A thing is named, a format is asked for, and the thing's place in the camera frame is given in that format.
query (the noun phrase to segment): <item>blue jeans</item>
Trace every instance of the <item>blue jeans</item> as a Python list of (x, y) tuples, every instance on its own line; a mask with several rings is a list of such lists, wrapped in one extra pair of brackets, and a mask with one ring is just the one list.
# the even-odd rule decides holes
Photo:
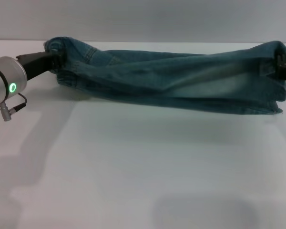
[(59, 84), (115, 101), (229, 114), (277, 114), (286, 83), (276, 77), (281, 42), (212, 55), (100, 51), (68, 37), (53, 38), (45, 50), (66, 52), (53, 71)]

